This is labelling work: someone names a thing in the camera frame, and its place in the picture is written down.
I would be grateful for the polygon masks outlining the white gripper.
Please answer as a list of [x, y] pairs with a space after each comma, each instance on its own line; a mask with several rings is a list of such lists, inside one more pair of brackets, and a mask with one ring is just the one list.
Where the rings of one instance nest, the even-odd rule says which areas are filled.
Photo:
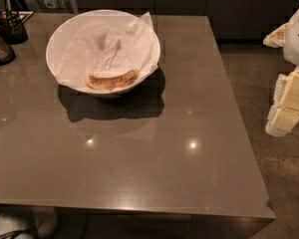
[[271, 48], [284, 46], [284, 59], [297, 66], [288, 76], [278, 76], [265, 127], [272, 136], [284, 136], [299, 122], [299, 9], [287, 24], [267, 35], [263, 44]]

